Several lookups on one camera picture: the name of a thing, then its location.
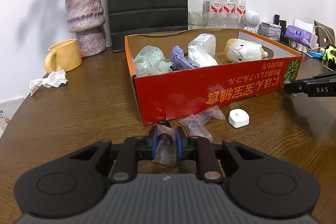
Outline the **yellow white plush sheep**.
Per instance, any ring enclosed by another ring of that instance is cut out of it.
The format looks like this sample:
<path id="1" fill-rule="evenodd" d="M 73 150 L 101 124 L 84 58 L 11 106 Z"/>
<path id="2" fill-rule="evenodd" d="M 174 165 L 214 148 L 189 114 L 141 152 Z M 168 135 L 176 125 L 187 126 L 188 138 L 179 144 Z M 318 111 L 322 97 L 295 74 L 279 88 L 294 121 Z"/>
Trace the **yellow white plush sheep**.
<path id="1" fill-rule="evenodd" d="M 259 61 L 268 57 L 261 44 L 243 39 L 229 39 L 224 52 L 231 63 Z"/>

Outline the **purple knitted pouch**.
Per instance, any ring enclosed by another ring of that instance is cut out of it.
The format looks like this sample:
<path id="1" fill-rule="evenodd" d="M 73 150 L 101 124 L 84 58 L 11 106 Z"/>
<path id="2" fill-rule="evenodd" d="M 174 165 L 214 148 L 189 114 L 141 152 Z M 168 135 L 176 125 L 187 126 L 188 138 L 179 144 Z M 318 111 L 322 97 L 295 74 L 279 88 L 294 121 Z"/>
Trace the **purple knitted pouch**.
<path id="1" fill-rule="evenodd" d="M 180 46 L 174 46 L 171 50 L 170 61 L 172 62 L 172 70 L 173 71 L 182 71 L 186 69 L 194 69 L 198 68 L 199 65 L 190 61 L 184 56 L 184 51 Z"/>

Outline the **iridescent plastic bag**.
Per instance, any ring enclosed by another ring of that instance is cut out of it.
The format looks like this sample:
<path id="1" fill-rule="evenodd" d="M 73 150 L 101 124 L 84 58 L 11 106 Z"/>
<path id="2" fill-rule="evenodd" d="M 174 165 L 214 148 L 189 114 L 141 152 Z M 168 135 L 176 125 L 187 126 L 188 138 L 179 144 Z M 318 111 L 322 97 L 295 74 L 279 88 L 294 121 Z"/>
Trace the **iridescent plastic bag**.
<path id="1" fill-rule="evenodd" d="M 166 62 L 165 59 L 163 52 L 158 47 L 143 47 L 133 59 L 136 76 L 145 77 L 172 72 L 171 62 Z"/>

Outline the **translucent plastic storage box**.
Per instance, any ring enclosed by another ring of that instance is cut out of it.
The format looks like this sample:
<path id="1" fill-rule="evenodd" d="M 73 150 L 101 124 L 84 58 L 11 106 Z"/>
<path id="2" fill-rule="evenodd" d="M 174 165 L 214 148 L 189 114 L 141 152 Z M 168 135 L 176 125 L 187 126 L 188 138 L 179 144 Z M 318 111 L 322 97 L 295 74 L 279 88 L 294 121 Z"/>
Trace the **translucent plastic storage box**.
<path id="1" fill-rule="evenodd" d="M 197 68 L 218 65 L 215 60 L 216 37 L 213 34 L 200 34 L 188 44 L 188 61 Z"/>

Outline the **clear purple plastic wrapper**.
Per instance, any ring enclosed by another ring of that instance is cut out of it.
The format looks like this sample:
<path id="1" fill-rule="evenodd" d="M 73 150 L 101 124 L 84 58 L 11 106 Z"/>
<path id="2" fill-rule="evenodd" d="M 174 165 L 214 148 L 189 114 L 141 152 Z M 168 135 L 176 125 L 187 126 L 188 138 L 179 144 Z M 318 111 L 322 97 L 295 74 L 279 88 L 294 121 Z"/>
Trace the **clear purple plastic wrapper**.
<path id="1" fill-rule="evenodd" d="M 178 122 L 185 127 L 189 136 L 204 137 L 212 142 L 213 137 L 205 128 L 205 124 L 213 118 L 221 121 L 226 119 L 219 106 L 210 107 L 198 114 L 191 114 Z"/>

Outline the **green black object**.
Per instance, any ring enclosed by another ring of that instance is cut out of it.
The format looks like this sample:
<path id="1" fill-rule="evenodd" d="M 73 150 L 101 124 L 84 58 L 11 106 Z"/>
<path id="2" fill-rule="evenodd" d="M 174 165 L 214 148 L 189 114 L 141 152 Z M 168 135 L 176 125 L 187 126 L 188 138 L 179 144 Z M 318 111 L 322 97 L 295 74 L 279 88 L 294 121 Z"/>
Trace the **green black object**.
<path id="1" fill-rule="evenodd" d="M 335 71 L 336 68 L 336 55 L 335 55 L 335 47 L 332 45 L 328 45 L 325 48 L 325 53 L 322 58 L 322 65 L 332 71 Z"/>

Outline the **blue object on table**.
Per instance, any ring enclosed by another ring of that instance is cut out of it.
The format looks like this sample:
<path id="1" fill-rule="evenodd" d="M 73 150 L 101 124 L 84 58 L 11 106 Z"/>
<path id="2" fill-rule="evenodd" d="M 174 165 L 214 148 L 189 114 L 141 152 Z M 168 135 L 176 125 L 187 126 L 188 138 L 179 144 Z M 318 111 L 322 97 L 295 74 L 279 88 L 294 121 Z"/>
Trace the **blue object on table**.
<path id="1" fill-rule="evenodd" d="M 314 59 L 323 59 L 324 53 L 307 51 L 306 53 L 309 57 Z"/>

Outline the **purple tissue pack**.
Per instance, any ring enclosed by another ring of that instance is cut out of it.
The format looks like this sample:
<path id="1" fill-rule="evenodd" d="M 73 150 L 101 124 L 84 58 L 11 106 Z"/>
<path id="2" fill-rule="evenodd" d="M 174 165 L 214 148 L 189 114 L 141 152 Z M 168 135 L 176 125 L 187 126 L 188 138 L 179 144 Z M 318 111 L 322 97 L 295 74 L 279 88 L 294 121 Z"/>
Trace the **purple tissue pack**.
<path id="1" fill-rule="evenodd" d="M 293 25 L 287 26 L 285 38 L 308 48 L 314 48 L 317 45 L 317 37 L 314 34 Z"/>

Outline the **orange cardboard box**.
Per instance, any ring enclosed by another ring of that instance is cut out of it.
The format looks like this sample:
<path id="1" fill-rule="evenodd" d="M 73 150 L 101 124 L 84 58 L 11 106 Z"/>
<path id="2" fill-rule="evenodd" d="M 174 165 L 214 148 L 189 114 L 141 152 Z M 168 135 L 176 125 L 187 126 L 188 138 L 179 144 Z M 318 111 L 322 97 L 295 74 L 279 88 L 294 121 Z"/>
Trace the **orange cardboard box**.
<path id="1" fill-rule="evenodd" d="M 187 51 L 188 43 L 200 34 L 217 39 L 217 66 L 138 77 L 134 61 L 145 46 L 158 47 L 169 57 L 174 46 Z M 229 63 L 224 48 L 227 40 L 238 38 L 261 44 L 269 52 L 262 61 Z M 196 29 L 178 32 L 130 35 L 125 37 L 125 53 L 142 124 L 182 118 L 211 106 L 227 106 L 251 96 L 261 96 L 293 81 L 302 54 L 279 42 L 243 29 Z"/>

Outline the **small white square device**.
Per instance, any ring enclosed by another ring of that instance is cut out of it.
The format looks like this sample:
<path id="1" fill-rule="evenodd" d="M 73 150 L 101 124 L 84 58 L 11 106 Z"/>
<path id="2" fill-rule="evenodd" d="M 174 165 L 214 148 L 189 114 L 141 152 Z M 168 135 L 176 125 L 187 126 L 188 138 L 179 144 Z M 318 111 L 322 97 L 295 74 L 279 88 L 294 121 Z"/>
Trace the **small white square device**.
<path id="1" fill-rule="evenodd" d="M 228 121 L 234 128 L 241 128 L 249 125 L 249 115 L 243 109 L 232 109 L 229 113 Z"/>

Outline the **grey tin box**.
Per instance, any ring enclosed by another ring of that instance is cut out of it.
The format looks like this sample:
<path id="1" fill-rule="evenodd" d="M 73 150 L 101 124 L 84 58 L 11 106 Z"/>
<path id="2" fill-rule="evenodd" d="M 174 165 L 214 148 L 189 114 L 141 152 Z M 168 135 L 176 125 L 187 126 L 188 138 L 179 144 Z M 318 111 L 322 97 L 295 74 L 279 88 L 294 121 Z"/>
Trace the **grey tin box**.
<path id="1" fill-rule="evenodd" d="M 279 28 L 269 28 L 266 26 L 259 25 L 258 34 L 264 36 L 268 39 L 279 41 L 280 40 L 280 32 Z"/>

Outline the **white plastic holder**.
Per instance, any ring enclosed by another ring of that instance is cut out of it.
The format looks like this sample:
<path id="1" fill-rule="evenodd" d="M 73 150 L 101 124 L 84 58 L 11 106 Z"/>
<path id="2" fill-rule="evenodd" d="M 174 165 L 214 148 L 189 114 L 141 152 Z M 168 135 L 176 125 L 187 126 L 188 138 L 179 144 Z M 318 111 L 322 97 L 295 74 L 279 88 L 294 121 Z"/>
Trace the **white plastic holder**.
<path id="1" fill-rule="evenodd" d="M 285 37 L 289 40 L 289 46 L 300 52 L 316 50 L 319 47 L 314 25 L 299 19 L 295 19 L 292 25 L 287 26 Z"/>

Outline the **pink white small case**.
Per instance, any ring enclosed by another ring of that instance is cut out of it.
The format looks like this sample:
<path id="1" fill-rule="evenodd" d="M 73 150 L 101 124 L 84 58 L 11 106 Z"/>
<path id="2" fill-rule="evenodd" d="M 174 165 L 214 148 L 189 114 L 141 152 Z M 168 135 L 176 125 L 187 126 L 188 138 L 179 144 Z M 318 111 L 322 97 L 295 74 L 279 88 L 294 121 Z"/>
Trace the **pink white small case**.
<path id="1" fill-rule="evenodd" d="M 260 24 L 261 26 L 266 26 L 266 27 L 269 27 L 269 28 L 279 28 L 281 29 L 281 26 L 278 25 L 278 24 L 273 24 L 273 23 L 270 23 L 270 22 L 261 22 Z"/>

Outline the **black lipstick tube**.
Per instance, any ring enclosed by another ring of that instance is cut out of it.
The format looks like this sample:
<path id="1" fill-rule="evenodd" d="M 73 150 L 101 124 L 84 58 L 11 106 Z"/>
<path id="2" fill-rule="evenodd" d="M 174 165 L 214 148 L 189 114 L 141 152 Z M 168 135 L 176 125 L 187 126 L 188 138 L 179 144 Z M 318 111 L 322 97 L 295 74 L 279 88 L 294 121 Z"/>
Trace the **black lipstick tube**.
<path id="1" fill-rule="evenodd" d="M 278 15 L 278 14 L 274 14 L 274 16 L 273 16 L 273 24 L 275 24 L 275 25 L 280 25 L 280 15 Z"/>

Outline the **white robot figurine speaker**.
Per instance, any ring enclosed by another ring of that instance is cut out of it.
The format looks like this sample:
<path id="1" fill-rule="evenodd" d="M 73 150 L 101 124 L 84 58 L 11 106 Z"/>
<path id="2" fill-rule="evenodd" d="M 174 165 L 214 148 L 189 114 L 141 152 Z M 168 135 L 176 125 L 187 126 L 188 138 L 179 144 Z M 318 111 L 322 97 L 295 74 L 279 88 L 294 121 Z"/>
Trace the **white robot figurine speaker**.
<path id="1" fill-rule="evenodd" d="M 260 16 L 256 11 L 247 10 L 243 16 L 244 30 L 257 33 Z"/>

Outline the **middle water bottle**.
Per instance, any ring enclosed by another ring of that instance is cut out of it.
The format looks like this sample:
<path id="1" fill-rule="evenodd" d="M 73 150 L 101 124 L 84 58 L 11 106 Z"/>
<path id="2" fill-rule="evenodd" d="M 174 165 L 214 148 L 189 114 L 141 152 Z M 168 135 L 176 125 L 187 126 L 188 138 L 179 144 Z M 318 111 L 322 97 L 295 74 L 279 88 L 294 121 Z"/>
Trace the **middle water bottle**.
<path id="1" fill-rule="evenodd" d="M 235 0 L 222 0 L 223 3 L 223 27 L 234 26 Z"/>

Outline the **water bottle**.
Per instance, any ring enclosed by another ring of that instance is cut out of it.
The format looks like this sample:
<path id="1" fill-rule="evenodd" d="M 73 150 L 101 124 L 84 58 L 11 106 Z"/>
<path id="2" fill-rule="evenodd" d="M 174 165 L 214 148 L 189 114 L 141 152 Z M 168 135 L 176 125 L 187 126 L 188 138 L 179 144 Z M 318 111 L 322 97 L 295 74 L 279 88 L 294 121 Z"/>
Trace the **water bottle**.
<path id="1" fill-rule="evenodd" d="M 222 0 L 223 3 L 223 27 L 234 26 L 235 0 Z"/>
<path id="2" fill-rule="evenodd" d="M 203 0 L 202 13 L 207 28 L 221 28 L 223 0 Z"/>
<path id="3" fill-rule="evenodd" d="M 246 0 L 234 0 L 235 1 L 235 12 L 238 16 L 237 27 L 241 28 L 243 25 L 243 17 L 246 13 Z"/>

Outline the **crumpled white tissue on table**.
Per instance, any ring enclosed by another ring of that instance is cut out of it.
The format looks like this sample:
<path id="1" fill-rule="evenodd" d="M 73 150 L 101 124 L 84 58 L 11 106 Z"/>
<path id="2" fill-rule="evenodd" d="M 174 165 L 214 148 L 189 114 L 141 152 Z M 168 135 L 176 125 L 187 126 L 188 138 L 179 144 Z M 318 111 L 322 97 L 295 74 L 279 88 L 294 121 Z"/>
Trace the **crumpled white tissue on table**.
<path id="1" fill-rule="evenodd" d="M 66 84 L 66 72 L 64 69 L 51 72 L 46 78 L 31 80 L 29 84 L 30 95 L 33 96 L 41 86 L 45 88 L 58 88 L 62 84 Z"/>

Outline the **right water bottle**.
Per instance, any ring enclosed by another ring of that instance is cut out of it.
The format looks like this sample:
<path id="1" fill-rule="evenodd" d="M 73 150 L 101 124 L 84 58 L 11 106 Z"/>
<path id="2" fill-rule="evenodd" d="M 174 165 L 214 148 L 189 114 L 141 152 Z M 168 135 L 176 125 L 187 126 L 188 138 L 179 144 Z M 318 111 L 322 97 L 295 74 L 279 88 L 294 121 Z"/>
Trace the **right water bottle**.
<path id="1" fill-rule="evenodd" d="M 235 12 L 238 16 L 237 27 L 241 28 L 243 25 L 243 17 L 246 13 L 246 0 L 234 0 L 235 1 Z"/>

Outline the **left water bottle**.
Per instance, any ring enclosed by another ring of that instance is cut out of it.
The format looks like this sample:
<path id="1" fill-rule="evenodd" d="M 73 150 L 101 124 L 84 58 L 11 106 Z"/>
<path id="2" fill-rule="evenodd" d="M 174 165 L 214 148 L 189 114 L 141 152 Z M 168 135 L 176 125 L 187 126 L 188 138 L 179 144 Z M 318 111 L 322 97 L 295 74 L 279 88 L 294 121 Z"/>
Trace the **left water bottle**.
<path id="1" fill-rule="evenodd" d="M 223 0 L 203 0 L 202 13 L 207 28 L 221 28 Z"/>

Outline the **yellow ceramic mug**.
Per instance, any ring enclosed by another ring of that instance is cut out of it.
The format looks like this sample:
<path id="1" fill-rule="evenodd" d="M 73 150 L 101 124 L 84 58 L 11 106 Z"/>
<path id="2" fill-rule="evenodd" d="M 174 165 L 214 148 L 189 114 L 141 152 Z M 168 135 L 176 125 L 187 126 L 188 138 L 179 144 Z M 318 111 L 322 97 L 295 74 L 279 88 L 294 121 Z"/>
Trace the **yellow ceramic mug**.
<path id="1" fill-rule="evenodd" d="M 65 40 L 50 47 L 44 63 L 47 73 L 60 70 L 68 72 L 81 64 L 82 57 L 77 39 Z"/>

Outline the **green tinted glass cup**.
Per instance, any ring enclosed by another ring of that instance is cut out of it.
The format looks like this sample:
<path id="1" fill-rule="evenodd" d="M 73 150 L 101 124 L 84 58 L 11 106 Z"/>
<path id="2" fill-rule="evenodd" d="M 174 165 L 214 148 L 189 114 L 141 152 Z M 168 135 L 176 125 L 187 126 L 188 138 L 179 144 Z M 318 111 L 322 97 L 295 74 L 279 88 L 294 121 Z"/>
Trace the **green tinted glass cup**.
<path id="1" fill-rule="evenodd" d="M 188 11 L 189 30 L 202 29 L 205 27 L 203 24 L 203 14 L 201 11 Z"/>

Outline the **white book at left edge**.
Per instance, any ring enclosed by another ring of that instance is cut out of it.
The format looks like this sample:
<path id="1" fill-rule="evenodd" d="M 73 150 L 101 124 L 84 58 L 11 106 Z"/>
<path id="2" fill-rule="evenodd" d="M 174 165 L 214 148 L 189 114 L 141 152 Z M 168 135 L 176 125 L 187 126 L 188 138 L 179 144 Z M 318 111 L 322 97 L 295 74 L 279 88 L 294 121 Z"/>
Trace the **white book at left edge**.
<path id="1" fill-rule="evenodd" d="M 25 99 L 23 97 L 16 98 L 14 100 L 9 100 L 6 102 L 1 102 L 0 104 L 0 126 L 1 126 L 1 135 L 5 131 L 7 125 L 13 118 L 14 114 L 18 110 L 19 106 Z"/>

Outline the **purple textured ceramic vase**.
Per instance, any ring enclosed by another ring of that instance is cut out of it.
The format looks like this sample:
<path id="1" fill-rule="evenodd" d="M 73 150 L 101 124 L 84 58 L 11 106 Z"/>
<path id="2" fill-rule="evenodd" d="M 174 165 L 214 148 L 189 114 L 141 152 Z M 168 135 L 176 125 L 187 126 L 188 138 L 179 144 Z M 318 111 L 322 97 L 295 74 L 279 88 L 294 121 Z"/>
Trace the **purple textured ceramic vase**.
<path id="1" fill-rule="evenodd" d="M 106 49 L 101 0 L 65 0 L 69 32 L 76 35 L 80 54 L 94 56 Z"/>

